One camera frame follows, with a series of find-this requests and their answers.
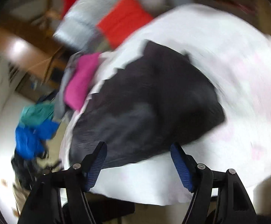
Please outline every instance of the white sheet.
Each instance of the white sheet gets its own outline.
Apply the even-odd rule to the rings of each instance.
[[[188,51],[193,64],[217,87],[226,122],[191,144],[187,154],[210,169],[236,169],[246,187],[271,175],[271,38],[243,20],[203,5],[180,6],[133,33],[96,74],[99,92],[103,80],[116,68],[141,56],[145,39],[178,52]],[[87,106],[88,96],[81,111]],[[76,112],[62,141],[60,158],[69,167]],[[191,200],[183,188],[170,154],[136,164],[103,169],[91,189],[108,197],[136,203],[169,205]]]

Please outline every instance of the teal cloth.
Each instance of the teal cloth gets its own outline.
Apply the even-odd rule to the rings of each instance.
[[[21,127],[39,126],[46,119],[52,120],[54,117],[54,104],[40,103],[36,105],[30,105],[24,107],[19,119],[19,125]]]

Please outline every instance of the pink cloth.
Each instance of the pink cloth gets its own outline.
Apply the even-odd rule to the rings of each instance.
[[[73,110],[81,110],[84,105],[89,85],[99,64],[99,54],[83,55],[77,63],[75,73],[64,94],[64,102]]]

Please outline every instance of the blue cloth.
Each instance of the blue cloth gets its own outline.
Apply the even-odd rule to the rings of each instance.
[[[48,119],[35,128],[18,125],[15,130],[16,152],[26,160],[35,158],[44,152],[41,140],[51,139],[58,127],[58,123]]]
[[[35,129],[35,134],[41,140],[49,140],[52,138],[52,135],[57,131],[58,128],[59,128],[59,123],[46,119],[45,121],[43,121],[41,125],[39,125]]]

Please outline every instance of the black garment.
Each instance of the black garment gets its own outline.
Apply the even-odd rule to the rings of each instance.
[[[149,41],[140,59],[92,95],[73,129],[69,161],[81,162],[104,141],[103,168],[136,163],[175,141],[194,141],[224,119],[214,86],[189,57]]]
[[[41,170],[36,163],[36,158],[25,160],[18,155],[16,151],[14,151],[14,157],[11,159],[11,165],[21,187],[31,190]]]

